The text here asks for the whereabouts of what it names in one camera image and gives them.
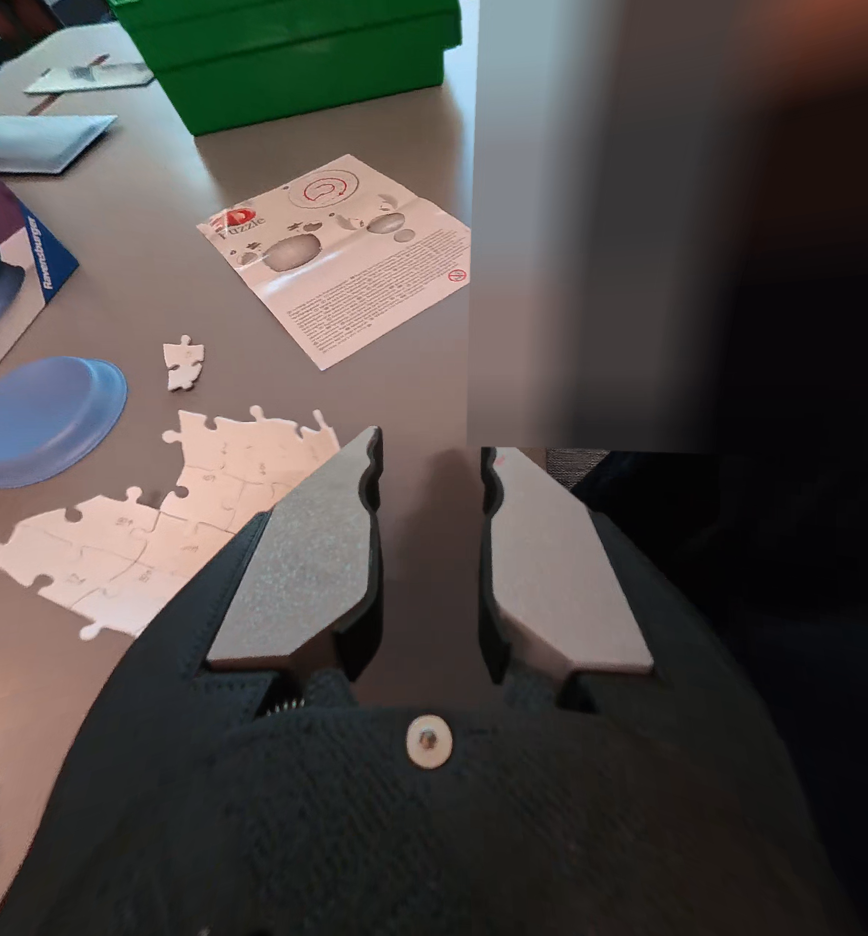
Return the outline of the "white assembled puzzle ball section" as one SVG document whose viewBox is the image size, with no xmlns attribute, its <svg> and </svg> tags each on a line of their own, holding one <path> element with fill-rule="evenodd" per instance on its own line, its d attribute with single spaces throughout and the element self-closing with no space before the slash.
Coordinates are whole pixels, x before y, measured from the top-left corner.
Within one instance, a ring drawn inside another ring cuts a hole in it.
<svg viewBox="0 0 868 936">
<path fill-rule="evenodd" d="M 267 417 L 251 420 L 179 411 L 179 428 L 162 439 L 179 444 L 183 469 L 160 508 L 95 496 L 19 521 L 0 542 L 0 571 L 84 617 L 83 640 L 114 630 L 137 638 L 160 610 L 257 514 L 273 508 L 339 451 L 335 431 L 314 411 L 317 427 Z"/>
</svg>

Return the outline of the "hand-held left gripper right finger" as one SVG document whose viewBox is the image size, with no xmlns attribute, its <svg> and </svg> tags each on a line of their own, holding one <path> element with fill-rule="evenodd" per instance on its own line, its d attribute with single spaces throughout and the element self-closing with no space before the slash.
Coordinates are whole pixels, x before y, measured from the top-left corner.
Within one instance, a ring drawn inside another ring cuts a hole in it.
<svg viewBox="0 0 868 936">
<path fill-rule="evenodd" d="M 647 676 L 650 649 L 587 508 L 517 448 L 483 448 L 478 636 L 493 683 L 514 663 Z"/>
</svg>

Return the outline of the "green plastic crate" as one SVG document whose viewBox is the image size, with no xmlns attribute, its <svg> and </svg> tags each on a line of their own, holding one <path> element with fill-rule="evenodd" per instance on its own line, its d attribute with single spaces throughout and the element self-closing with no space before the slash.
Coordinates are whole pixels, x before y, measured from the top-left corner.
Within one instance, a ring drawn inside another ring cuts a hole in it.
<svg viewBox="0 0 868 936">
<path fill-rule="evenodd" d="M 457 1 L 111 1 L 195 137 L 435 87 Z"/>
</svg>

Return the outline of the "pale paper sheet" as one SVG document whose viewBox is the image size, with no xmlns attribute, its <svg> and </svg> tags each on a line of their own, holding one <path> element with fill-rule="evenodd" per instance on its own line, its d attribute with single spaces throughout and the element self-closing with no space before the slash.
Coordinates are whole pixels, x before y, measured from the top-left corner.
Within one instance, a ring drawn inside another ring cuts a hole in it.
<svg viewBox="0 0 868 936">
<path fill-rule="evenodd" d="M 155 79 L 145 63 L 102 63 L 50 68 L 24 89 L 31 96 L 143 87 Z"/>
</svg>

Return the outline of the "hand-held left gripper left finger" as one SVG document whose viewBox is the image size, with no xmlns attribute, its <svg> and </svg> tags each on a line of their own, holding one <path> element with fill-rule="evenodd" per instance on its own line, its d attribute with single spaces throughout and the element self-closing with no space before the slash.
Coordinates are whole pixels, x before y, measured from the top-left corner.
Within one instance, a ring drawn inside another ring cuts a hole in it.
<svg viewBox="0 0 868 936">
<path fill-rule="evenodd" d="M 382 432 L 371 426 L 271 510 L 206 662 L 354 682 L 379 649 Z"/>
</svg>

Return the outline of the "white flat base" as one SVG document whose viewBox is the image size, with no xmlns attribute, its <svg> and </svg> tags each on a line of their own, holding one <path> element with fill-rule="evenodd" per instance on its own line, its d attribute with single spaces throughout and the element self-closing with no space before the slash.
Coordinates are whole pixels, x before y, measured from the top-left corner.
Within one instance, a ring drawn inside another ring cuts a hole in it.
<svg viewBox="0 0 868 936">
<path fill-rule="evenodd" d="M 116 120 L 115 115 L 0 115 L 0 174 L 59 175 Z"/>
</svg>

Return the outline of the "blue round plastic stand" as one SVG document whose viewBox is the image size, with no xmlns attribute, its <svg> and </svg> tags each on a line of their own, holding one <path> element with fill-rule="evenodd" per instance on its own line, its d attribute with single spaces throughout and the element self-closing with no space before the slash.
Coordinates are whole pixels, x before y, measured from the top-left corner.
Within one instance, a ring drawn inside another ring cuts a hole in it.
<svg viewBox="0 0 868 936">
<path fill-rule="evenodd" d="M 120 368 L 86 357 L 46 357 L 0 378 L 0 488 L 67 470 L 112 431 L 128 396 Z"/>
</svg>

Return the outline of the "single white puzzle piece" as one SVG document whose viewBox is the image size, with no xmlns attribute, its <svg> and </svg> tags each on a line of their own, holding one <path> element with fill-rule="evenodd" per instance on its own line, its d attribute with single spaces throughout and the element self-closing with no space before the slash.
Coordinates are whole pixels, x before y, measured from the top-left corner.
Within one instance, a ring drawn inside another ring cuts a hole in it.
<svg viewBox="0 0 868 936">
<path fill-rule="evenodd" d="M 192 389 L 205 361 L 205 345 L 194 345 L 191 337 L 183 334 L 177 344 L 164 343 L 162 351 L 168 368 L 168 391 Z"/>
</svg>

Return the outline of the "white printed instruction sheet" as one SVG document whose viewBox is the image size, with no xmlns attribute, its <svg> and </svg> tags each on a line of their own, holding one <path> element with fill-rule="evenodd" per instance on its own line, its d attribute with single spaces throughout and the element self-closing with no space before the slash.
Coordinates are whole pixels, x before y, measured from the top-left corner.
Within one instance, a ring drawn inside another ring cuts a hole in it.
<svg viewBox="0 0 868 936">
<path fill-rule="evenodd" d="M 321 371 L 470 281 L 470 229 L 350 155 L 197 229 Z"/>
</svg>

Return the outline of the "grey office chair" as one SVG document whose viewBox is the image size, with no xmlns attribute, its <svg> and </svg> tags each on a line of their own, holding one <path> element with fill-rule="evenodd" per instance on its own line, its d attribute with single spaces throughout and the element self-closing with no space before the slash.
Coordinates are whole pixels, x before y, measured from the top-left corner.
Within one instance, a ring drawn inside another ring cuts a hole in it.
<svg viewBox="0 0 868 936">
<path fill-rule="evenodd" d="M 545 470 L 562 487 L 572 490 L 609 454 L 597 449 L 547 448 Z"/>
</svg>

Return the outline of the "printed cardboard puzzle box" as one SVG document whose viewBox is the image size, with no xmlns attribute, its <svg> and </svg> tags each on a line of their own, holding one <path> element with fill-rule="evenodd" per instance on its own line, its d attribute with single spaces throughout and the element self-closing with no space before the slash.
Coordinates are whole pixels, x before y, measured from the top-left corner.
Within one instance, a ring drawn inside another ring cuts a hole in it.
<svg viewBox="0 0 868 936">
<path fill-rule="evenodd" d="M 0 363 L 77 269 L 74 255 L 0 179 Z"/>
</svg>

